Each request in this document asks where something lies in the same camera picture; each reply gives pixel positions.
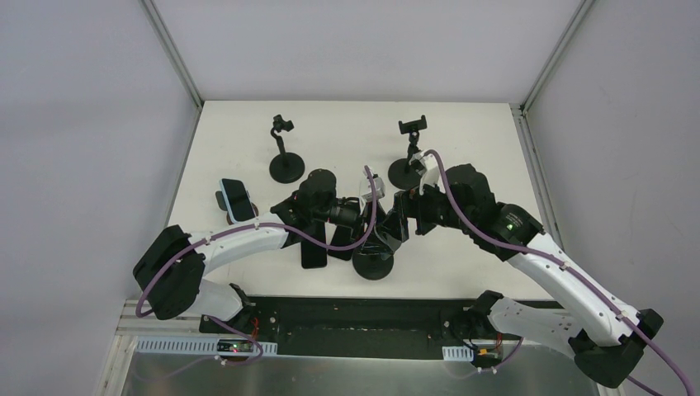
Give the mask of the black phone stand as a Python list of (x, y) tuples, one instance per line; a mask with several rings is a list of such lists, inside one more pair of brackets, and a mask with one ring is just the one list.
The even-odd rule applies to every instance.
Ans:
[(393, 253), (367, 253), (356, 250), (352, 255), (354, 271), (362, 278), (369, 281), (378, 281), (386, 278), (394, 267)]
[(408, 190), (416, 186), (420, 180), (420, 175), (409, 164), (410, 159), (419, 152), (419, 136), (420, 131), (428, 128), (427, 118), (425, 115), (417, 120), (399, 121), (399, 130), (401, 134), (407, 134), (409, 146), (405, 158), (396, 159), (389, 167), (388, 177), (390, 183), (401, 190)]
[(281, 132), (290, 132), (293, 129), (291, 120), (284, 120), (281, 115), (273, 117), (270, 135), (276, 141), (279, 154), (270, 162), (268, 171), (274, 181), (282, 184), (291, 184), (299, 180), (305, 172), (303, 158), (296, 153), (288, 152), (281, 136)]

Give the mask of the black phone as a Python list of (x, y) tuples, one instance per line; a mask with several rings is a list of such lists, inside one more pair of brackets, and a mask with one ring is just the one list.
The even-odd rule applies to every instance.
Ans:
[(305, 270), (325, 268), (328, 265), (327, 250), (304, 241), (300, 244), (300, 262)]

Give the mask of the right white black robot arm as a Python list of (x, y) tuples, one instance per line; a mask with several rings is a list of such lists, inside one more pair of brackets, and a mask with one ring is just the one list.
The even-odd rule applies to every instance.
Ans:
[(397, 250), (409, 237), (436, 227), (458, 229), (480, 249), (521, 271), (565, 309), (557, 316), (487, 290), (452, 320), (456, 337), (523, 337), (569, 357), (591, 380), (616, 388), (643, 357), (663, 319), (614, 298), (584, 274), (525, 209), (495, 199), (484, 174), (464, 164), (447, 170), (448, 190), (414, 186), (396, 193), (392, 209), (376, 225), (381, 240)]

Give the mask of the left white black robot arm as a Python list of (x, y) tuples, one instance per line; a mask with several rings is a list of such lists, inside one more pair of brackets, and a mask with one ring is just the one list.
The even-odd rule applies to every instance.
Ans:
[(168, 226), (137, 261), (133, 276), (142, 290), (135, 314), (169, 320), (190, 312), (218, 318), (232, 333), (245, 332), (252, 312), (234, 285), (206, 280), (213, 270), (261, 252), (300, 244), (322, 265), (329, 252), (353, 253), (369, 239), (379, 216), (385, 183), (370, 167), (359, 197), (338, 198), (336, 178), (326, 169), (309, 174), (288, 198), (267, 213), (221, 231), (187, 233)]

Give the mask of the light blue phone on wooden stand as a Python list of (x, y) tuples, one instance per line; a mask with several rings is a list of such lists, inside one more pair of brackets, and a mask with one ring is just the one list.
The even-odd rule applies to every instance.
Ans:
[(256, 217), (245, 185), (237, 179), (220, 179), (219, 191), (223, 192), (225, 203), (234, 224)]

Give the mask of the round wooden phone stand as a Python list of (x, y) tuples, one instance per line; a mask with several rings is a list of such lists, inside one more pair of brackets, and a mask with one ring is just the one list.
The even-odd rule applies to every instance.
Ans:
[[(224, 196), (223, 196), (223, 192), (222, 192), (222, 191), (216, 191), (216, 192), (215, 192), (215, 198), (216, 198), (216, 202), (217, 202), (217, 205), (218, 205), (218, 207), (220, 208), (220, 210), (222, 210), (222, 211), (225, 212), (225, 218), (226, 218), (227, 224), (228, 224), (228, 225), (233, 225), (233, 224), (234, 224), (234, 221), (233, 221), (233, 219), (230, 217), (229, 211), (228, 211), (227, 206), (226, 206), (226, 203), (225, 203), (225, 198), (224, 198)], [(258, 216), (258, 215), (259, 215), (258, 207), (257, 207), (253, 202), (251, 202), (251, 207), (252, 207), (252, 209), (253, 209), (254, 215), (255, 215), (255, 216)]]

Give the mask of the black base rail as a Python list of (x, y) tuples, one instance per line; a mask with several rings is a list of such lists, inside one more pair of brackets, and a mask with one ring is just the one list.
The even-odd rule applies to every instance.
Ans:
[(257, 333), (282, 356), (441, 360), (443, 348), (490, 339), (487, 305), (476, 299), (341, 299), (253, 296), (228, 324)]

